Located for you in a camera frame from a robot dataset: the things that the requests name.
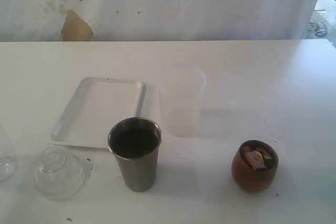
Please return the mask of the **white rectangular tray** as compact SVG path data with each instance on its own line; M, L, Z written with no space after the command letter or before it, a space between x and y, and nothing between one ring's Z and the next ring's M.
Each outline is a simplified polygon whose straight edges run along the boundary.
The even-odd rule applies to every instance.
M140 114L144 93L141 81L82 79L51 133L52 144L108 149L110 130Z

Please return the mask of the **clear plastic dome lid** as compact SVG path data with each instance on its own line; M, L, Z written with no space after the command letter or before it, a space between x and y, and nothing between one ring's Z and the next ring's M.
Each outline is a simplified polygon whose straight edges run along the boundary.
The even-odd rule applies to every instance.
M50 201L63 201L76 194L90 177L93 162L71 151L49 147L37 158L34 185Z

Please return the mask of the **clear glass with coins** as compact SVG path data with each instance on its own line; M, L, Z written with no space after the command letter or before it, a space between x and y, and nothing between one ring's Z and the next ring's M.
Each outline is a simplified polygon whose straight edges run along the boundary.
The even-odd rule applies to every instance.
M1 183L8 180L16 171L17 158L14 153L13 145L4 128L1 125L0 131L0 180Z

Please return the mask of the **brown wooden cup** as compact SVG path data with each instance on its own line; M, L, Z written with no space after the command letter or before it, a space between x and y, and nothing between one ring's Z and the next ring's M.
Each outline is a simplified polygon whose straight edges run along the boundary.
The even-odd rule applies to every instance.
M273 157L274 165L268 170L254 171L243 158L243 146L263 147ZM279 159L276 151L267 143L258 140L245 141L238 148L232 161L232 176L234 181L245 191L249 193L258 193L266 190L274 181Z

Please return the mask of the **translucent plastic container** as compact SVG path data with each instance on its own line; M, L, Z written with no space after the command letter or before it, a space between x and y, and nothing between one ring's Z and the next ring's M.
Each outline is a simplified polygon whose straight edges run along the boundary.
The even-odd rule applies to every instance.
M205 73L198 67L172 65L163 69L159 84L160 114L163 126L171 135L196 134L205 86Z

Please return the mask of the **stainless steel cup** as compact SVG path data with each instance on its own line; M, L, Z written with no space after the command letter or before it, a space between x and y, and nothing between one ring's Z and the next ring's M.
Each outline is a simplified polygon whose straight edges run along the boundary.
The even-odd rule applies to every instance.
M160 127L148 118L127 118L110 130L109 150L131 191L144 192L154 185L161 143Z

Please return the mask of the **gold and brown chocolates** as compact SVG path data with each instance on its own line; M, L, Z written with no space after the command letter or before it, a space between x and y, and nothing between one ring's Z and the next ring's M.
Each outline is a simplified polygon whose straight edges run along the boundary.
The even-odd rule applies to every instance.
M244 161L254 171L268 170L274 165L274 159L271 154L263 147L243 146Z

